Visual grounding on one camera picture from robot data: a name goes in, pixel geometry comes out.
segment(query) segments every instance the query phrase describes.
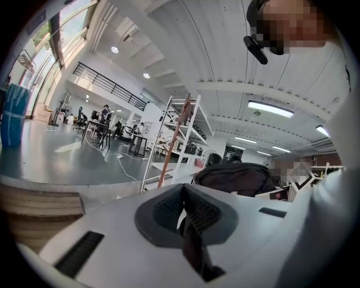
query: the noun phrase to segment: white metal shelving unit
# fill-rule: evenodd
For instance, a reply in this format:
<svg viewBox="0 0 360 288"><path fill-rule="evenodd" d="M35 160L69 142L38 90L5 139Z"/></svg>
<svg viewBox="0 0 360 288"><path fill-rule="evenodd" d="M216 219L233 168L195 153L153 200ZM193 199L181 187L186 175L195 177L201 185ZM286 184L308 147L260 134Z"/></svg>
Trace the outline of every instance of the white metal shelving unit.
<svg viewBox="0 0 360 288"><path fill-rule="evenodd" d="M148 167L145 171L141 192L150 190L156 187L161 187L163 185L171 185L175 183L183 183L184 181L191 180L192 176L195 173L202 171L203 168L195 166L195 159L206 160L204 155L198 156L193 154L185 153L186 145L188 141L196 143L198 145L208 146L208 143L203 137L193 128L193 125L196 124L197 127L207 136L212 137L214 132L211 129L211 126L206 118L202 107L200 106L201 95L197 99L190 99L190 94L187 95L186 99L173 99L170 98L168 105L164 111L163 122L161 124L160 130L162 127L167 127L170 130L174 131L173 139L170 143L170 147L159 146L157 144L157 139L155 140L154 147L161 147L168 154L174 153L179 155L177 163L169 163L170 156L167 155L164 163L152 163L152 156L154 154L153 149L149 156ZM189 111L193 111L190 119L187 118ZM181 151L174 149L176 142L182 142ZM182 163L183 158L187 158L187 163ZM147 178L147 174L150 166L158 168L161 170L161 175ZM159 181L151 184L147 184L147 181L154 181L159 179Z"/></svg>

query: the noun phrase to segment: round ceiling light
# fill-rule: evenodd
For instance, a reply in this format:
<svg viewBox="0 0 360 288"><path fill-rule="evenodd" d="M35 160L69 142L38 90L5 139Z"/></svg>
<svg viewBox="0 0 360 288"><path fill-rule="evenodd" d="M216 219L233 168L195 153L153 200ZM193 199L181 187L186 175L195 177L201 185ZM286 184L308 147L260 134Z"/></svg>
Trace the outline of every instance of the round ceiling light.
<svg viewBox="0 0 360 288"><path fill-rule="evenodd" d="M119 49L115 46L112 46L111 50L113 51L113 53L119 53Z"/></svg>

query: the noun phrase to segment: glass window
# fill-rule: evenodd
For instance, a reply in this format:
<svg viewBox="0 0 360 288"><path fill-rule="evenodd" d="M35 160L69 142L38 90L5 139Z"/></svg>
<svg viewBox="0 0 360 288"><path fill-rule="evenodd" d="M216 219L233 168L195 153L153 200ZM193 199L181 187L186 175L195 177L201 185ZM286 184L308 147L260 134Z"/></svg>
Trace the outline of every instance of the glass window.
<svg viewBox="0 0 360 288"><path fill-rule="evenodd" d="M49 22L46 22L32 37L35 47L37 47L42 39L49 33ZM49 42L45 43L46 49L50 48Z"/></svg>
<svg viewBox="0 0 360 288"><path fill-rule="evenodd" d="M40 74L38 75L38 77L36 78L36 82L34 83L34 90L31 93L31 97L29 100L29 104L28 104L28 108L26 110L26 114L27 115L31 115L34 106L35 106L35 101L37 98L37 95L40 91L41 85L43 84L47 74L49 73L52 65L55 63L55 58L52 55L49 60L47 61L47 63L45 64L45 66L43 67L42 71L40 72Z"/></svg>
<svg viewBox="0 0 360 288"><path fill-rule="evenodd" d="M39 52L36 54L35 58L33 58L33 61L35 63L35 72L32 73L30 71L26 71L25 75L20 83L21 86L26 87L27 89L31 89L33 82L35 81L35 78L39 72L39 69L41 68L43 62L45 61L45 59L48 57L48 55L52 53L50 46L49 45L45 45L43 46Z"/></svg>
<svg viewBox="0 0 360 288"><path fill-rule="evenodd" d="M65 61L67 60L66 58L68 57L68 55L71 54L71 52L76 47L76 45L78 45L79 42L81 42L81 41L84 41L84 38L82 36L77 37L77 39L75 41L73 41L73 43L71 45L69 45L67 47L63 46L62 54L64 56Z"/></svg>
<svg viewBox="0 0 360 288"><path fill-rule="evenodd" d="M64 9L60 11L60 22L62 22L63 19L67 18L69 15L74 13L76 10L79 10L81 7L84 7L85 5L89 4L91 0L76 0L70 5L67 5Z"/></svg>
<svg viewBox="0 0 360 288"><path fill-rule="evenodd" d="M87 9L77 14L60 28L61 47L65 47L81 30L83 30Z"/></svg>
<svg viewBox="0 0 360 288"><path fill-rule="evenodd" d="M51 67L51 70L50 72L48 73L48 75L46 76L46 79L44 80L45 83L44 85L42 86L41 90L40 90L40 95L39 95L39 98L38 98L38 103L45 103L45 100L46 100L46 97L49 93L49 90L52 86L52 84L54 83L54 80L55 80L55 74L56 72L58 71L59 69L59 64L58 63L55 63L53 65L53 67Z"/></svg>

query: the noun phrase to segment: railing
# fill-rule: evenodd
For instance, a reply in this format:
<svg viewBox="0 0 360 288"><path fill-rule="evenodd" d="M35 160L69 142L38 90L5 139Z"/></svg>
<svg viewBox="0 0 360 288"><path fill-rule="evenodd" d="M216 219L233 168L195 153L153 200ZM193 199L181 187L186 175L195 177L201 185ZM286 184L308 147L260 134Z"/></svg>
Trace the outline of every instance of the railing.
<svg viewBox="0 0 360 288"><path fill-rule="evenodd" d="M99 86L100 88L110 92L121 98L122 100L130 103L140 110L144 110L146 103L142 101L140 98L136 97L134 94L127 91L125 88L117 85L114 81L111 81L109 78L101 75L90 67L86 66L79 62L78 66L74 70L75 75L88 80L92 84Z"/></svg>

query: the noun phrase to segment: concrete floor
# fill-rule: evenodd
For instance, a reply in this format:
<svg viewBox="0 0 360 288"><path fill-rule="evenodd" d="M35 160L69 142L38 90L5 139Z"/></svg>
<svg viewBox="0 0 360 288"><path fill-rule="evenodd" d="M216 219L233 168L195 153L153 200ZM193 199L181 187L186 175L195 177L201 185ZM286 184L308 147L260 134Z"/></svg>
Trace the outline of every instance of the concrete floor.
<svg viewBox="0 0 360 288"><path fill-rule="evenodd" d="M128 153L126 142L111 139L109 151L102 152L90 146L85 140L80 146L81 132L73 126L62 124L53 127L29 120L24 124L22 143L17 148L1 148L0 174L11 178L54 185L99 185L132 182L122 170L114 152ZM124 155L121 163L126 172L136 180L142 180L147 160ZM156 155L154 162L164 162L165 157ZM160 175L152 167L149 177Z"/></svg>

